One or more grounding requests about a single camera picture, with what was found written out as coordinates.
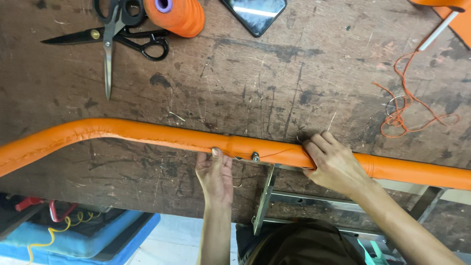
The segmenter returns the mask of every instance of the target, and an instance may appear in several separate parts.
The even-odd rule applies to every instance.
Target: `phone screen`
[[[255,37],[260,37],[286,7],[285,0],[221,0]]]

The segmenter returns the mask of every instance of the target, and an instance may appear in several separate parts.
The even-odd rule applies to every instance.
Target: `screw head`
[[[96,30],[96,29],[92,29],[90,31],[90,35],[95,40],[98,40],[100,38],[100,32],[98,32],[98,30]]]
[[[252,160],[255,161],[255,162],[259,162],[260,161],[260,156],[257,152],[253,152],[252,153]]]

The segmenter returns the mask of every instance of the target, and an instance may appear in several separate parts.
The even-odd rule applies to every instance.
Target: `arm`
[[[229,264],[231,238],[232,158],[219,148],[212,155],[198,153],[196,175],[204,192],[204,218],[196,264]]]
[[[371,179],[352,151],[330,132],[316,134],[303,145],[317,165],[316,171],[305,170],[304,174],[316,184],[357,202],[410,263],[464,264]]]

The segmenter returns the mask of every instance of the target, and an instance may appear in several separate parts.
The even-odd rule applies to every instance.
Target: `scratched wooden surface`
[[[168,37],[164,61],[115,45],[108,102],[102,44],[40,43],[100,26],[91,1],[0,0],[0,144],[81,118],[118,117],[293,143],[328,129],[357,152],[471,169],[471,53],[448,29],[414,59],[408,86],[437,113],[462,120],[398,139],[379,131],[391,97],[371,82],[402,95],[391,65],[439,23],[430,9],[405,0],[293,0],[255,39],[219,1],[201,4],[204,30],[192,39]],[[405,117],[413,128],[431,115],[414,105]],[[96,139],[2,177],[0,191],[201,218],[194,164],[192,152]],[[265,174],[264,167],[234,163],[233,221],[255,214]],[[341,198],[286,170],[276,188]],[[417,200],[390,193],[403,207]],[[468,213],[470,206],[441,201],[425,226],[452,250],[470,253]],[[273,204],[267,215],[376,229],[363,215],[335,210]]]

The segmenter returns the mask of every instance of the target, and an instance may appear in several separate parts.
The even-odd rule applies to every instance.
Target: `bent tube section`
[[[313,168],[301,145],[227,136],[121,119],[93,118],[54,126],[0,147],[0,176],[30,164],[64,146],[83,140],[112,137],[191,151],[219,147],[230,157],[285,166]],[[377,179],[471,190],[471,170],[356,153],[366,173]]]

